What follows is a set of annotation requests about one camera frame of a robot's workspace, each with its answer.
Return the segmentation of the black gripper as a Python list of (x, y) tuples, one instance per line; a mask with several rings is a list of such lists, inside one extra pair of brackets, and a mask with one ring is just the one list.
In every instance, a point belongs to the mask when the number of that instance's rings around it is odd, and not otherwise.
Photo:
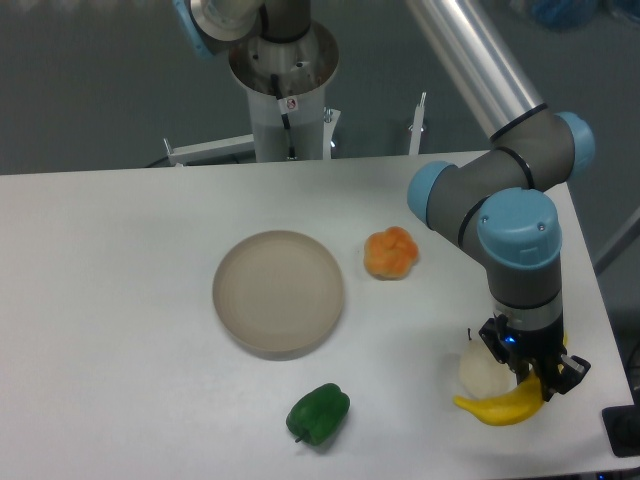
[(572, 390), (591, 368), (587, 360), (567, 354), (563, 316), (544, 328), (522, 330), (511, 326), (508, 318), (500, 314), (489, 318), (479, 335), (494, 358), (516, 375), (517, 385), (533, 370), (544, 402)]

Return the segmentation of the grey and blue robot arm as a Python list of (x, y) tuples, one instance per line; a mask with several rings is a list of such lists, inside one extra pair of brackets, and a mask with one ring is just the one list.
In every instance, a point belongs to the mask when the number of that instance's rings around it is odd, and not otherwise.
[[(547, 191), (591, 161), (593, 134), (578, 116), (548, 110), (478, 3), (408, 9), (491, 141), (463, 167), (421, 168), (408, 206), (484, 267), (494, 313), (481, 338), (519, 381), (537, 377), (549, 400), (577, 386), (589, 364), (563, 344), (561, 230)], [(197, 50), (228, 53), (249, 97), (258, 160), (329, 155), (319, 94), (339, 53), (309, 2), (179, 1), (176, 10)]]

